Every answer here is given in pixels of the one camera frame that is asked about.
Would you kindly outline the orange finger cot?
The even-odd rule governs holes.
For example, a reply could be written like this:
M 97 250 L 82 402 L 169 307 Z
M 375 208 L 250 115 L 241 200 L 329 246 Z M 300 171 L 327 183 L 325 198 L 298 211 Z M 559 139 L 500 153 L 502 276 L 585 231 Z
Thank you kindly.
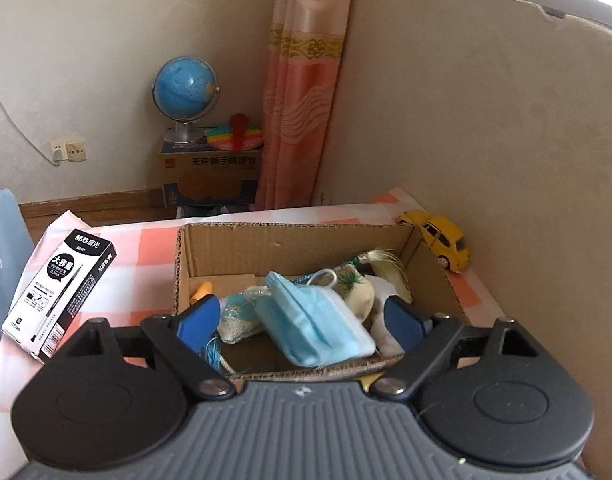
M 193 292 L 193 295 L 190 298 L 191 306 L 194 306 L 201 300 L 203 300 L 206 296 L 210 296 L 214 292 L 214 286 L 210 283 L 210 281 L 202 281 Z

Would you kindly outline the blue patterned sachet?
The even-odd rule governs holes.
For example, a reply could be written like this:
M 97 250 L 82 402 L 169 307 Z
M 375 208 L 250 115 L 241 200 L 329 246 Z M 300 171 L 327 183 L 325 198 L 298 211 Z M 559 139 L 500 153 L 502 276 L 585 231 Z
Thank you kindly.
M 269 299 L 267 286 L 251 286 L 219 300 L 220 318 L 216 333 L 209 338 L 203 356 L 216 370 L 235 375 L 235 369 L 222 354 L 223 344 L 238 344 L 245 339 L 262 334 L 266 330 L 257 315 L 259 300 Z

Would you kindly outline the cream sachet with cord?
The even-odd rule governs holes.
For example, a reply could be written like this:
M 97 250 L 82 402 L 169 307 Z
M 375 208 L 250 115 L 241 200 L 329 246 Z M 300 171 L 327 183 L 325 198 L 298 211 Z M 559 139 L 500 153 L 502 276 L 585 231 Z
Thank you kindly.
M 355 266 L 371 266 L 379 278 L 394 286 L 397 295 L 408 304 L 412 302 L 412 294 L 408 277 L 400 259 L 389 250 L 375 248 L 353 257 Z

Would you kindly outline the blue face mask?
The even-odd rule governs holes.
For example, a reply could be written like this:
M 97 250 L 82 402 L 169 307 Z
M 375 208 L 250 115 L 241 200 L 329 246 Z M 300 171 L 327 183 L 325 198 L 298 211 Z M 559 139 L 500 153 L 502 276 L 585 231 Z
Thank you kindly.
M 255 313 L 289 362 L 317 368 L 371 356 L 376 343 L 333 288 L 295 284 L 277 272 Z

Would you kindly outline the cream pouch blue tassel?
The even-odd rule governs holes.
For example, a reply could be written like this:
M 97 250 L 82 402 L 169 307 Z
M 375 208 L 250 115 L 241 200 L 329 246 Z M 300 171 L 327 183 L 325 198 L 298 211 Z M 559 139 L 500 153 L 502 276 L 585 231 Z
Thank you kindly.
M 363 323 L 372 311 L 375 292 L 373 285 L 360 274 L 352 263 L 334 268 L 337 277 L 335 292 L 342 297 L 346 306 Z

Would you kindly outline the orange checkered tablecloth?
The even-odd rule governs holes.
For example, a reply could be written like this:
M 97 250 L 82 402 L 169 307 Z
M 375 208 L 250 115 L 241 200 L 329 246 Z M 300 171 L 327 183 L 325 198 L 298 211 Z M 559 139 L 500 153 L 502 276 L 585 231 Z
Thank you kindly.
M 118 325 L 129 325 L 146 315 L 169 311 L 173 304 L 173 264 L 177 232 L 187 223 L 245 222 L 292 224 L 393 224 L 399 214 L 420 204 L 401 188 L 379 197 L 374 204 L 320 206 L 271 211 L 219 214 L 103 226 L 92 231 L 112 240 L 117 258 L 85 302 L 84 318 L 106 316 Z M 6 421 L 11 404 L 39 363 L 4 338 L 0 344 L 0 479 L 23 463 Z

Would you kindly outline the cardboard box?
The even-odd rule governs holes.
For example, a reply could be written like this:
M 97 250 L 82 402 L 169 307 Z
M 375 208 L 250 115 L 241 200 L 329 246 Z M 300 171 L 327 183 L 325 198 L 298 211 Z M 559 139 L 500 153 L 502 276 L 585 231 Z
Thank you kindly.
M 444 313 L 463 323 L 468 318 L 447 275 L 413 226 L 340 224 L 191 223 L 178 231 L 172 312 L 190 306 L 192 287 L 215 276 L 246 275 L 261 280 L 270 271 L 297 278 L 337 266 L 370 249 L 386 249 L 399 258 L 411 288 L 412 304 L 426 316 Z M 346 361 L 323 368 L 299 368 L 283 356 L 267 335 L 222 347 L 235 369 L 231 382 L 331 382 L 383 373 L 401 356 Z

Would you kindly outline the yellow toy car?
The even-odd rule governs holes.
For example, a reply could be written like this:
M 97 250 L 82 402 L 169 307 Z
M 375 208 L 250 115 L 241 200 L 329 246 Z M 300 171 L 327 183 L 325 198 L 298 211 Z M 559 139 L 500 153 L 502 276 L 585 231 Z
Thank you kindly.
M 443 270 L 463 273 L 470 269 L 472 254 L 464 232 L 446 217 L 432 216 L 424 210 L 408 210 L 397 218 L 398 224 L 409 224 L 421 229 L 429 250 Z

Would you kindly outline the white storage tray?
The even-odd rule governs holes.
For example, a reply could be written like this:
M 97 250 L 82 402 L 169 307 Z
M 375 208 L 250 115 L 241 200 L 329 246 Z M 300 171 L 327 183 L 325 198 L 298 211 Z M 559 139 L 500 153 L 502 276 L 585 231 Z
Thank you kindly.
M 177 207 L 177 219 L 183 218 L 209 218 L 221 214 L 240 214 L 254 209 L 253 204 L 219 204 L 219 205 L 184 205 Z

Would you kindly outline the black white pen box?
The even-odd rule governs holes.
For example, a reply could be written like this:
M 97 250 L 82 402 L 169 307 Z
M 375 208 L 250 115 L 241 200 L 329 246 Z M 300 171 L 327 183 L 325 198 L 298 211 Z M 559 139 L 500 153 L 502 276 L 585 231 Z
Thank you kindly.
M 115 257 L 112 242 L 74 229 L 12 304 L 3 335 L 34 359 L 50 360 Z

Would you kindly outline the orange printed carton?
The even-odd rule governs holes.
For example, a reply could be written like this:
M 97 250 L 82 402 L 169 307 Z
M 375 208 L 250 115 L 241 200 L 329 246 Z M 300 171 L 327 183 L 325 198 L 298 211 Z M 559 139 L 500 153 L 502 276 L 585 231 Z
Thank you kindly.
M 161 188 L 167 207 L 252 204 L 261 149 L 227 152 L 199 143 L 161 144 Z

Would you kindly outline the blue embroidered pillow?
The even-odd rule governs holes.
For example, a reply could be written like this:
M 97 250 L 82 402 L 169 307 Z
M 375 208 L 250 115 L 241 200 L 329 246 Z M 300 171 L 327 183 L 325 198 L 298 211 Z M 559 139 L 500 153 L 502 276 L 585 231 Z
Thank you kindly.
M 33 250 L 18 202 L 10 190 L 0 190 L 0 340 L 1 325 Z

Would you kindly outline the rainbow pop toy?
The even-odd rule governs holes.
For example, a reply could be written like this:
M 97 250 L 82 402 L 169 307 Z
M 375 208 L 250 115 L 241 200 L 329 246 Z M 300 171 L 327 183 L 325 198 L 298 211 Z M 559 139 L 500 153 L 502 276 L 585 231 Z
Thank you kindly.
M 211 128 L 205 136 L 210 146 L 226 152 L 251 151 L 263 144 L 263 131 L 245 114 L 232 115 L 228 125 Z

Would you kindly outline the blue desk globe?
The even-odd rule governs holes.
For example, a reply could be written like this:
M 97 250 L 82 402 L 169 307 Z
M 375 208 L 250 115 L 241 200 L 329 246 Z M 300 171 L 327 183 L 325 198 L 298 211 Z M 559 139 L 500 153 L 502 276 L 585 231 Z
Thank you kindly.
M 157 110 L 173 122 L 164 140 L 192 144 L 203 135 L 195 122 L 214 110 L 220 87 L 215 70 L 208 62 L 179 56 L 161 66 L 152 84 L 151 96 Z

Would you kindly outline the peach patterned curtain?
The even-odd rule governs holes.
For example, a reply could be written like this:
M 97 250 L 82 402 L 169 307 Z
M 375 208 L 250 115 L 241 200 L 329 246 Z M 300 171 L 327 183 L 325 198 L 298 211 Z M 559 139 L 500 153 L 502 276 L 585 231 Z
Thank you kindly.
M 315 190 L 351 0 L 274 0 L 263 92 L 259 209 L 302 207 Z

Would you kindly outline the wall power socket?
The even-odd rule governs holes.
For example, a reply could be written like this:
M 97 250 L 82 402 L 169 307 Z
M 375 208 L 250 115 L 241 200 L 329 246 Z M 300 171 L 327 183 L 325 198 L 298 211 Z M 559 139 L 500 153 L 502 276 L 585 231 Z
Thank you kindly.
M 87 159 L 86 141 L 79 136 L 71 139 L 51 139 L 49 150 L 50 159 L 54 165 L 59 165 L 61 162 L 84 162 Z

